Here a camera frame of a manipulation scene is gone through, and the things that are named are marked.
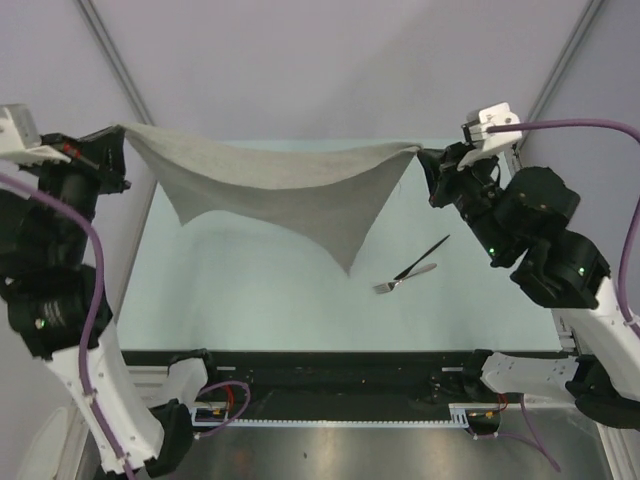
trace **fork handle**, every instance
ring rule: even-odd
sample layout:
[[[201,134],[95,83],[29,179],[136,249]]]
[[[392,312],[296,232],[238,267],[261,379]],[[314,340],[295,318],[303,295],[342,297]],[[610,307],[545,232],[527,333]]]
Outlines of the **fork handle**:
[[[442,245],[444,243],[444,241],[449,238],[451,235],[447,235],[446,237],[444,237],[442,240],[440,240],[438,243],[436,243],[433,247],[431,247],[429,250],[427,250],[425,252],[424,255],[422,255],[418,260],[416,260],[415,262],[413,262],[411,265],[409,265],[407,268],[405,268],[403,271],[401,271],[398,275],[396,275],[394,277],[394,280],[402,280],[404,279],[407,275],[409,275],[409,272],[411,272],[411,270],[413,270],[413,268],[419,264],[422,260],[424,260],[425,258],[427,258],[431,253],[433,253],[433,251],[438,248],[440,245]]]
[[[411,277],[415,277],[416,275],[420,275],[421,273],[430,272],[431,270],[433,270],[437,266],[438,266],[437,263],[429,263],[428,265],[425,265],[424,267],[420,267],[418,270],[413,272],[411,275],[407,275],[406,277],[404,277],[403,279],[398,280],[398,281],[399,282],[403,282],[405,280],[408,280]]]

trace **gray towel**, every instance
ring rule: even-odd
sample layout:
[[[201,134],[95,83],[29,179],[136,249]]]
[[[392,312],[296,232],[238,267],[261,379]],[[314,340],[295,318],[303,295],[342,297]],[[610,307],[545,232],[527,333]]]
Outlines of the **gray towel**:
[[[273,152],[123,126],[182,224],[226,210],[280,225],[317,242],[346,272],[420,148],[396,142],[327,153]]]

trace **light blue surface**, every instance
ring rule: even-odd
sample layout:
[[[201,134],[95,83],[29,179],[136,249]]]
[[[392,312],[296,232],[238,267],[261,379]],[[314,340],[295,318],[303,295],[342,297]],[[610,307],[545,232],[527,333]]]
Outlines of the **light blue surface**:
[[[371,143],[241,145],[319,151]],[[208,212],[181,227],[158,187],[119,318],[122,348],[559,350],[551,314],[533,305],[508,271],[489,267],[454,207],[432,209],[427,199],[414,160],[347,276],[320,246],[271,224]],[[373,292],[448,233],[425,261],[438,268],[392,293]]]

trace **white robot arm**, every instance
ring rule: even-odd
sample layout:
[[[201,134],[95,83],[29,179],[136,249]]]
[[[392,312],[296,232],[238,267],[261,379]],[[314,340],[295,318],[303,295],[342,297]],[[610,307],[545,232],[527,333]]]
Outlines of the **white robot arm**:
[[[483,109],[463,126],[466,143],[444,152],[420,152],[430,202],[458,208],[492,266],[510,266],[524,254],[511,278],[534,302],[554,309],[594,355],[548,360],[477,351],[471,380],[489,392],[575,401],[601,423],[638,428],[640,339],[620,313],[606,261],[587,239],[564,230],[577,194],[548,169],[524,169],[504,191],[491,179],[495,155],[508,151],[521,133],[488,129],[517,123],[507,104]],[[25,106],[0,107],[0,157],[36,175],[38,191],[89,222],[99,194],[129,187],[123,140],[118,127],[82,139],[40,137]],[[535,188],[540,178],[545,189]],[[4,174],[0,181],[18,185]],[[11,226],[0,244],[0,296],[8,304],[11,327],[68,388],[100,446],[105,472],[133,478],[131,471],[143,467],[152,477],[172,471],[193,440],[189,408],[214,380],[215,369],[202,351],[177,360],[154,405],[145,405],[129,378],[103,299],[89,339],[87,366],[94,390],[87,394],[79,373],[81,334],[88,292],[96,284],[95,270],[80,265],[87,236],[71,220],[43,207],[38,191],[24,190],[33,198],[0,190],[0,220]],[[548,202],[541,203],[539,190],[553,194]],[[533,243],[527,233],[532,228],[546,232]],[[566,251],[577,252],[578,263],[565,261]]]
[[[99,447],[104,472],[133,478],[134,471],[146,468],[153,478],[173,471],[191,446],[189,410],[213,380],[209,376],[215,368],[206,351],[176,359],[152,404],[145,405],[100,292],[102,301],[85,349],[92,387],[87,394],[81,373],[82,335],[92,292],[100,284],[96,269],[81,265],[86,231],[55,211],[56,201],[68,205],[91,228],[98,195],[129,187],[123,141],[118,127],[82,139],[40,137],[24,105],[0,107],[0,157],[39,179],[36,190],[0,174],[3,182],[31,194],[24,199],[0,190],[0,296],[8,305],[13,330],[75,400]],[[54,204],[44,205],[39,201],[43,199],[53,199]]]
[[[513,153],[514,144],[522,138],[522,132],[515,129],[520,120],[507,103],[472,112],[467,119],[468,123],[462,126],[466,140],[462,149],[443,160],[440,166],[433,163],[433,159],[422,162],[430,179],[432,205],[444,206],[449,201],[456,205],[492,257],[492,266],[510,266],[527,252],[523,264],[511,276],[512,280],[535,303],[551,308],[554,316],[570,327],[581,344],[593,353],[591,356],[545,360],[485,352],[482,383],[497,393],[524,392],[575,402],[583,413],[600,423],[638,428],[640,337],[631,326],[638,317],[629,312],[632,318],[629,322],[623,316],[606,261],[590,241],[560,228],[546,235],[547,239],[553,235],[565,237],[558,242],[565,244],[558,248],[550,246],[545,239],[545,245],[536,253],[533,251],[538,248],[538,240],[533,238],[535,235],[528,238],[535,229],[546,228],[545,215],[551,218],[553,210],[558,214],[555,220],[559,218],[566,225],[579,197],[574,194],[576,198],[572,198],[570,191],[549,169],[525,169],[530,173],[527,183],[518,182],[519,174],[516,174],[514,183],[517,185],[512,192],[509,187],[504,192],[499,186],[496,190],[490,181],[483,183],[480,179],[487,170],[481,164],[484,162],[486,168],[492,169],[495,162],[488,160],[489,157]],[[492,127],[505,125],[514,130],[491,131]],[[448,163],[456,165],[456,173],[460,176],[465,171],[473,173],[467,179],[451,180],[446,178],[447,171],[451,171]],[[469,177],[478,181],[473,184],[468,181]],[[529,182],[535,186],[540,180],[544,181],[538,183],[538,191],[528,188]],[[445,188],[439,188],[443,183],[446,183]],[[517,202],[521,202],[522,208],[514,206]],[[485,220],[487,216],[491,217],[490,221]],[[513,246],[523,238],[524,243]],[[498,247],[489,246],[494,244],[492,242],[496,245],[502,242],[504,255]]]

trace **metal fork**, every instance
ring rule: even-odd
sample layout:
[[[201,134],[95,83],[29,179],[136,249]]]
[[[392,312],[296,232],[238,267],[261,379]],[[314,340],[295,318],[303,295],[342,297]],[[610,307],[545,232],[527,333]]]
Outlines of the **metal fork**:
[[[389,293],[389,292],[393,291],[393,289],[396,288],[398,285],[401,285],[402,282],[404,282],[405,280],[409,280],[411,277],[415,277],[416,275],[420,275],[422,273],[430,272],[431,270],[433,270],[437,266],[438,266],[437,263],[430,263],[428,265],[425,265],[424,267],[421,267],[421,268],[417,269],[412,274],[407,275],[406,277],[404,277],[404,278],[402,278],[400,280],[394,280],[392,282],[386,282],[386,283],[381,283],[380,285],[376,285],[375,287],[373,287],[373,290],[377,294]]]

